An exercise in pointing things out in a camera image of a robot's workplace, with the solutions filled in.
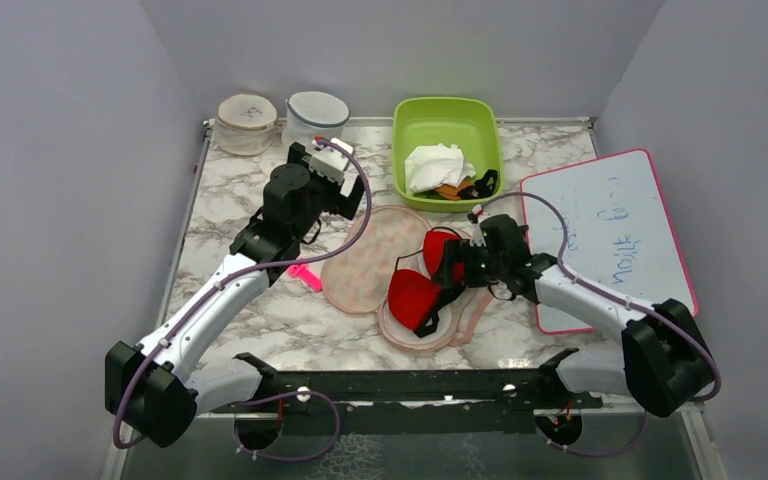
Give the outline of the floral mesh laundry bag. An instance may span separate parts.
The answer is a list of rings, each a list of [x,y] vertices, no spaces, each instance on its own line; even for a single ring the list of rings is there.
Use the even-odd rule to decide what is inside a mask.
[[[396,260],[420,249],[426,232],[435,228],[420,213],[407,207],[380,206],[371,212],[365,230],[360,220],[347,238],[360,239],[346,251],[324,262],[320,279],[328,301],[350,315],[375,315],[378,331],[392,346],[408,352],[431,353],[444,347],[469,343],[488,305],[490,293],[473,289],[475,295],[453,311],[457,322],[446,325],[430,340],[421,340],[385,318],[385,303]]]

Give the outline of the red and black bra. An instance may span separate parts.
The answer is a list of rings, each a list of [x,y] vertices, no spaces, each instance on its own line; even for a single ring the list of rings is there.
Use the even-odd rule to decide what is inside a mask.
[[[464,264],[454,263],[453,284],[446,288],[433,281],[444,263],[444,246],[463,235],[449,227],[426,232],[416,252],[396,260],[385,303],[385,318],[421,340],[430,340],[457,322],[453,308],[463,307],[475,295],[464,283]]]

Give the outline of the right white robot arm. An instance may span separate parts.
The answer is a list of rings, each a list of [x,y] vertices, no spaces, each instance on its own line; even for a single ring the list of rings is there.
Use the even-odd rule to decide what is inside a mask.
[[[560,255],[534,253],[526,229],[507,215],[475,221],[471,238],[447,239],[432,280],[443,289],[503,285],[514,298],[567,313],[615,342],[549,361],[539,398],[560,407],[576,393],[629,396],[665,418],[683,404],[715,394],[721,375],[690,310],[622,295],[567,267]]]

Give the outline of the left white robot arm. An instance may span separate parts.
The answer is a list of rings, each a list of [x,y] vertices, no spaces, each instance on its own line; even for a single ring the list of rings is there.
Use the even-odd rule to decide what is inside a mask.
[[[237,355],[218,368],[196,365],[247,305],[303,263],[300,250],[318,237],[321,215],[352,220],[360,207],[365,215],[355,234],[321,260],[361,238],[371,218],[371,188],[348,143],[317,137],[311,151],[292,144],[286,162],[270,173],[261,207],[210,280],[136,344],[119,341],[108,350],[104,406],[114,417],[114,446],[126,450],[148,439],[167,447],[200,414],[233,402],[254,411],[269,406],[275,387],[269,365],[250,355]]]

